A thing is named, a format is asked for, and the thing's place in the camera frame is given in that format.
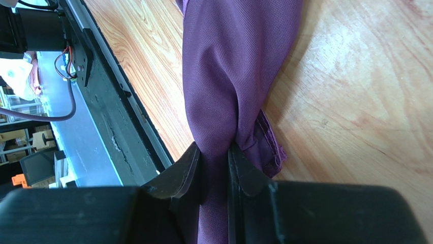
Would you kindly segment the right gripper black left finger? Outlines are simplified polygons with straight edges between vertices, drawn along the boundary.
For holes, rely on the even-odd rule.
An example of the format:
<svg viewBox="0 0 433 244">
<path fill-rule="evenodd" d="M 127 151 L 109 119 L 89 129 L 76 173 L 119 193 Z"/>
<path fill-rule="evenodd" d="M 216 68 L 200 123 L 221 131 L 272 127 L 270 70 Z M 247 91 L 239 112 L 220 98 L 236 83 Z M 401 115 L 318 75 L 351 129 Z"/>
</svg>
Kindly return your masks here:
<svg viewBox="0 0 433 244">
<path fill-rule="evenodd" d="M 140 188 L 141 243 L 197 243 L 200 157 L 193 142 L 176 163 Z"/>
</svg>

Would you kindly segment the purple cloth napkin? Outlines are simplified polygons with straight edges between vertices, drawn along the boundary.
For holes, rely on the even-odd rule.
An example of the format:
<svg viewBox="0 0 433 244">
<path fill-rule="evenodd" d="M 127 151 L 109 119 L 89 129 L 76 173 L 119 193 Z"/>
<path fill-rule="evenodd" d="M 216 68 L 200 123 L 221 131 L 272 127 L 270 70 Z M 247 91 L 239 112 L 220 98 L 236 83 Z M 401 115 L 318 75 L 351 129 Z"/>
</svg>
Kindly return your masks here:
<svg viewBox="0 0 433 244">
<path fill-rule="evenodd" d="M 185 111 L 201 151 L 198 243 L 228 243 L 228 151 L 268 177 L 287 155 L 262 110 L 300 27 L 302 1 L 177 1 Z"/>
</svg>

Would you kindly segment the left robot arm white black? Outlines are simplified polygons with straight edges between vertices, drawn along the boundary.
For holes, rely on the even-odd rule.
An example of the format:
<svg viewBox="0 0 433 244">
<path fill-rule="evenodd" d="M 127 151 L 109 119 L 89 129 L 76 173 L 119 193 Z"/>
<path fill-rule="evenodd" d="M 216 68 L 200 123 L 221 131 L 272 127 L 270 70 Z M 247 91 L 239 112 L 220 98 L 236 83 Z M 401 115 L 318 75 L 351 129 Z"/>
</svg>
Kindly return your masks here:
<svg viewBox="0 0 433 244">
<path fill-rule="evenodd" d="M 29 51 L 66 49 L 65 15 L 58 1 L 46 3 L 1 1 L 1 58 L 22 59 Z"/>
</svg>

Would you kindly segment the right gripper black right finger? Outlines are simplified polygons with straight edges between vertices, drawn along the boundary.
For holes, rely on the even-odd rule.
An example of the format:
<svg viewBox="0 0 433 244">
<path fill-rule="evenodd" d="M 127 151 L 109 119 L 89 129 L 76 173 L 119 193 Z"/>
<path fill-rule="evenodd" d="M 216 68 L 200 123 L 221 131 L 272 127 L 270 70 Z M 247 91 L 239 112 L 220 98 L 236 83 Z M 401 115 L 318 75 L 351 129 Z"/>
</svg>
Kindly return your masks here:
<svg viewBox="0 0 433 244">
<path fill-rule="evenodd" d="M 271 242 L 270 179 L 235 143 L 228 152 L 228 172 L 229 243 Z"/>
</svg>

